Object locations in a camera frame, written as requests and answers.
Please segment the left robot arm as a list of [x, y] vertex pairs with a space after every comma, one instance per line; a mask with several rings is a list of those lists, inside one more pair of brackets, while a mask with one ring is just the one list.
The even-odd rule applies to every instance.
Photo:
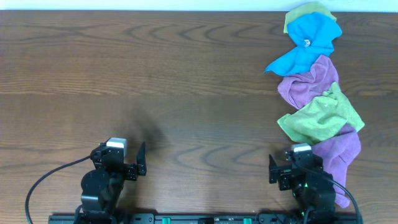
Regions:
[[127, 141], [109, 138], [92, 150], [90, 159], [95, 169], [81, 180], [81, 205], [75, 211], [74, 223], [129, 223], [129, 215], [116, 208], [124, 183], [145, 176], [146, 144], [139, 147], [136, 163], [126, 164]]

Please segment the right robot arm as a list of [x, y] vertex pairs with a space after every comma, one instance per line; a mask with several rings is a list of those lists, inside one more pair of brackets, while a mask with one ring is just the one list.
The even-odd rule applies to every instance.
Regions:
[[290, 190], [299, 209], [282, 219], [282, 223], [329, 222], [335, 212], [336, 192], [323, 171], [323, 160], [309, 149], [286, 153], [289, 165], [278, 166], [269, 156], [269, 182], [279, 190]]

